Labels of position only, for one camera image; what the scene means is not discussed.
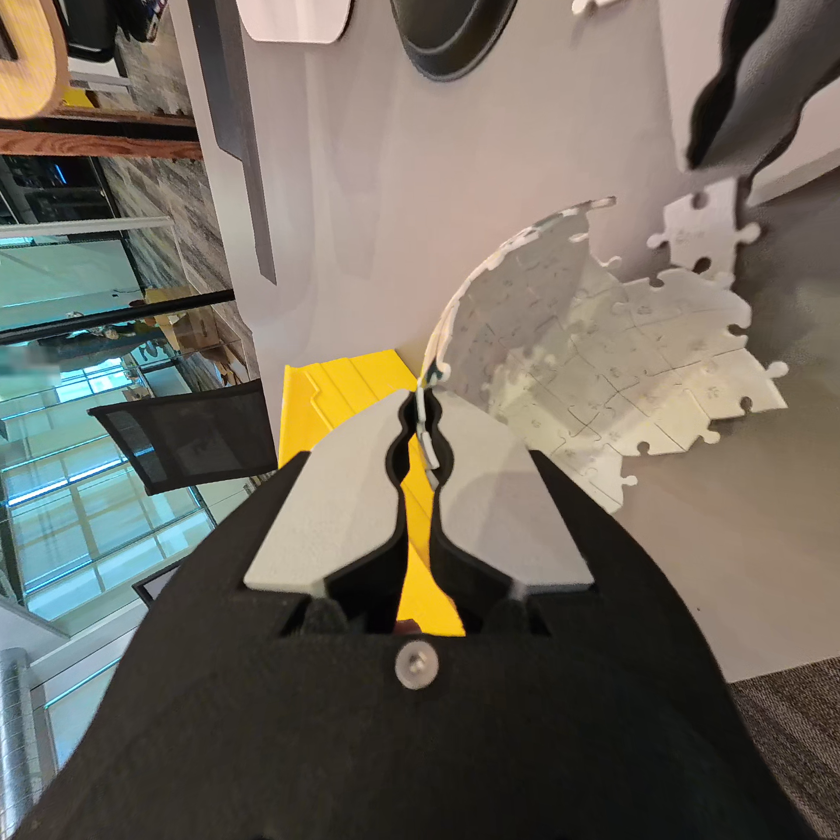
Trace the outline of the grey table side panel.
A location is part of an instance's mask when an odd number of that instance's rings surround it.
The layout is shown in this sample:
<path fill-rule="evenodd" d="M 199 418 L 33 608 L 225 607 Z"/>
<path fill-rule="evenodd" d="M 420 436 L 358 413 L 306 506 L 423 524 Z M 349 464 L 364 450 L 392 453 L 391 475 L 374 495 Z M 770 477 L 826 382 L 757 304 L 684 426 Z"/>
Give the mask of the grey table side panel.
<path fill-rule="evenodd" d="M 220 150 L 243 166 L 259 272 L 272 285 L 277 270 L 245 57 L 244 27 L 236 1 L 189 1 L 213 132 Z"/>

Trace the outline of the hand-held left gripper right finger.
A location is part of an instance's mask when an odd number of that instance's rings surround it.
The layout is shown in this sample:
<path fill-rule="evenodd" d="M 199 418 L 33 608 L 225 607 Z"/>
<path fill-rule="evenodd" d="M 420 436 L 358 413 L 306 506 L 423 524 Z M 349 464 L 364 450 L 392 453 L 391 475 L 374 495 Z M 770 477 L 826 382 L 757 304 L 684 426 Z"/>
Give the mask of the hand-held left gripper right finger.
<path fill-rule="evenodd" d="M 449 391 L 415 392 L 436 481 L 429 559 L 453 601 L 585 592 L 594 577 L 535 461 L 507 425 Z"/>

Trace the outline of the brown wooden rail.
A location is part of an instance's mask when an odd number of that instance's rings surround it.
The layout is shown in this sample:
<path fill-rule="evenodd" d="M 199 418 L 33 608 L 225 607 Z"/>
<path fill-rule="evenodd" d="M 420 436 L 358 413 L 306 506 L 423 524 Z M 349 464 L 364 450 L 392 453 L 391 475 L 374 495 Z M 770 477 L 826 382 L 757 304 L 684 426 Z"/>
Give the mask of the brown wooden rail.
<path fill-rule="evenodd" d="M 59 107 L 27 120 L 1 121 L 1 153 L 12 156 L 201 161 L 190 117 Z"/>

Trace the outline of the black mesh office chair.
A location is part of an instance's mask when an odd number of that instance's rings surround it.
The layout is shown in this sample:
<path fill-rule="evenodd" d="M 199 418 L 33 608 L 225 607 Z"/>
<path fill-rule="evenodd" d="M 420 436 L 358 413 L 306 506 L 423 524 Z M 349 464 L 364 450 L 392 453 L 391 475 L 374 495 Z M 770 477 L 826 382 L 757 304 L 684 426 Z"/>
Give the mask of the black mesh office chair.
<path fill-rule="evenodd" d="M 206 392 L 88 409 L 140 478 L 148 496 L 277 469 L 260 379 Z"/>

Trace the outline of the white flat board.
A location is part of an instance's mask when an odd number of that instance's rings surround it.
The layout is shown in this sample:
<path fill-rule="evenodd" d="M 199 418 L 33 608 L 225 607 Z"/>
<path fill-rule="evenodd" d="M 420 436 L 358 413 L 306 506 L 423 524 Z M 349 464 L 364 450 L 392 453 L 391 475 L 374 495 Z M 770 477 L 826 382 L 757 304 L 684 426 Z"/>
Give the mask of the white flat board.
<path fill-rule="evenodd" d="M 353 1 L 237 1 L 248 36 L 259 43 L 330 45 L 346 29 Z"/>

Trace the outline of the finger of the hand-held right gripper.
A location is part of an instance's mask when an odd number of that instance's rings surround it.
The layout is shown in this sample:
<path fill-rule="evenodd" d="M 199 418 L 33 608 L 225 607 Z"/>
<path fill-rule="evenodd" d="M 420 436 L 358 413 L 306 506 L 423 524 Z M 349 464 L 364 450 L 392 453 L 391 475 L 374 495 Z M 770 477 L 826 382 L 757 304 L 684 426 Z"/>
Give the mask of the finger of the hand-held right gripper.
<path fill-rule="evenodd" d="M 688 169 L 740 161 L 751 191 L 838 169 L 838 76 L 838 1 L 729 2 L 689 120 Z"/>

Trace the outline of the black round dish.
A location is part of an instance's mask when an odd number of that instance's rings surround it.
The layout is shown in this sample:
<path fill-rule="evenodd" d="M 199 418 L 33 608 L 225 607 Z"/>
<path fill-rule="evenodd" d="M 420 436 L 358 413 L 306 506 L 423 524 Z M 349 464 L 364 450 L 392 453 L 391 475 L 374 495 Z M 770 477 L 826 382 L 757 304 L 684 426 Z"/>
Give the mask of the black round dish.
<path fill-rule="evenodd" d="M 431 81 L 478 67 L 501 37 L 517 1 L 391 1 L 402 46 Z"/>

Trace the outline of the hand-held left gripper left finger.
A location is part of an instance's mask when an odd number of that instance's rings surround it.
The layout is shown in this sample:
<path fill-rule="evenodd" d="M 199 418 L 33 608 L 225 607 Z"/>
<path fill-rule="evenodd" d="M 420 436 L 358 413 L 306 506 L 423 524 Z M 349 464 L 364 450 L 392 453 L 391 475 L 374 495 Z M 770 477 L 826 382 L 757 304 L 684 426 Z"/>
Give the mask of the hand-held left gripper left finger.
<path fill-rule="evenodd" d="M 253 591 L 333 599 L 375 588 L 398 597 L 406 569 L 403 481 L 416 424 L 400 389 L 352 415 L 306 453 L 244 583 Z"/>

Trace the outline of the yellow plastic bin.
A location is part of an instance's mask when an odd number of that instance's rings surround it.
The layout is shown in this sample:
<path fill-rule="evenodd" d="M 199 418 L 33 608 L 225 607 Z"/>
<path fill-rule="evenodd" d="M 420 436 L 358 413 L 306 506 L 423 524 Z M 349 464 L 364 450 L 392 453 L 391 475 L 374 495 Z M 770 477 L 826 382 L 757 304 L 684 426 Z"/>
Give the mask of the yellow plastic bin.
<path fill-rule="evenodd" d="M 309 451 L 334 428 L 416 378 L 394 350 L 286 366 L 279 425 L 278 466 Z M 397 619 L 414 621 L 426 634 L 461 637 L 465 629 L 454 604 L 434 581 L 428 539 L 434 506 L 419 444 L 409 444 L 410 468 L 402 483 L 406 500 L 408 551 Z"/>

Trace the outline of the black metal railing bar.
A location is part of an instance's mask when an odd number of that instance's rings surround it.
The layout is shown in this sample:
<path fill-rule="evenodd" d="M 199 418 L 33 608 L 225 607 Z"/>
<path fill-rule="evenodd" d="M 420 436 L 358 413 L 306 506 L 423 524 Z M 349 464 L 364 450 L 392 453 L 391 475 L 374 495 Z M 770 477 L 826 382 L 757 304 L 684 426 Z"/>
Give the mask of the black metal railing bar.
<path fill-rule="evenodd" d="M 61 335 L 90 330 L 133 320 L 155 318 L 195 308 L 212 307 L 236 300 L 233 289 L 223 289 L 188 297 L 179 297 L 144 303 L 138 307 L 126 307 L 88 315 L 65 317 L 41 322 L 29 327 L 1 331 L 1 345 L 11 346 Z"/>

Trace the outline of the light wooden furniture frame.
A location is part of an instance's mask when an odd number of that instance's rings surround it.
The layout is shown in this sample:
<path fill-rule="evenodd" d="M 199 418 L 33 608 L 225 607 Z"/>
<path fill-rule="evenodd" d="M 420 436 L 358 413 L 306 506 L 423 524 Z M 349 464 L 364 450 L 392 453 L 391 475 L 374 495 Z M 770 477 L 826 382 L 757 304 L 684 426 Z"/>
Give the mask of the light wooden furniture frame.
<path fill-rule="evenodd" d="M 52 113 L 69 87 L 67 41 L 51 1 L 1 2 L 1 119 Z"/>

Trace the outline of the white partly built puzzle ball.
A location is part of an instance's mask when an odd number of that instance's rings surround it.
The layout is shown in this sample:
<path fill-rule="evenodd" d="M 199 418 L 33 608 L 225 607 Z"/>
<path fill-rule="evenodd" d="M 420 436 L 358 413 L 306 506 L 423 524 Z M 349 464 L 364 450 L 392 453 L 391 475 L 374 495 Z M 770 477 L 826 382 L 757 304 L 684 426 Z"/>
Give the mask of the white partly built puzzle ball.
<path fill-rule="evenodd" d="M 596 258 L 589 214 L 606 196 L 500 245 L 450 298 L 418 383 L 456 393 L 547 456 L 608 513 L 637 483 L 625 459 L 712 445 L 715 422 L 783 410 L 785 362 L 747 349 L 734 276 L 671 267 L 621 282 Z"/>

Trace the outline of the silver ventilation duct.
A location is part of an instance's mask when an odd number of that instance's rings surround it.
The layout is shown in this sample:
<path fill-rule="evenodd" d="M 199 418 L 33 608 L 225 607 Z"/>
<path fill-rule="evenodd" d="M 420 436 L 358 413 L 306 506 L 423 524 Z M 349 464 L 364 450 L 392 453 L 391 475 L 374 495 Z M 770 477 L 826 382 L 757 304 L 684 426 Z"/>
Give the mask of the silver ventilation duct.
<path fill-rule="evenodd" d="M 56 775 L 45 713 L 32 697 L 22 647 L 1 652 L 1 838 L 11 838 Z"/>

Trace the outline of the white single puzzle piece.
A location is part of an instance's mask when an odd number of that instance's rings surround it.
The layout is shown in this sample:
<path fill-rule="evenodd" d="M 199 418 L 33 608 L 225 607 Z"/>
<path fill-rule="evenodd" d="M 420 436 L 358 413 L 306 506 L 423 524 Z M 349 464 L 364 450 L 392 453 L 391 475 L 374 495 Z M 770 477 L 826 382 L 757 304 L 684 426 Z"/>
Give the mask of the white single puzzle piece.
<path fill-rule="evenodd" d="M 647 239 L 652 250 L 666 247 L 673 267 L 708 280 L 734 278 L 738 249 L 762 235 L 755 222 L 739 226 L 739 180 L 729 177 L 680 197 L 663 209 L 663 230 Z"/>

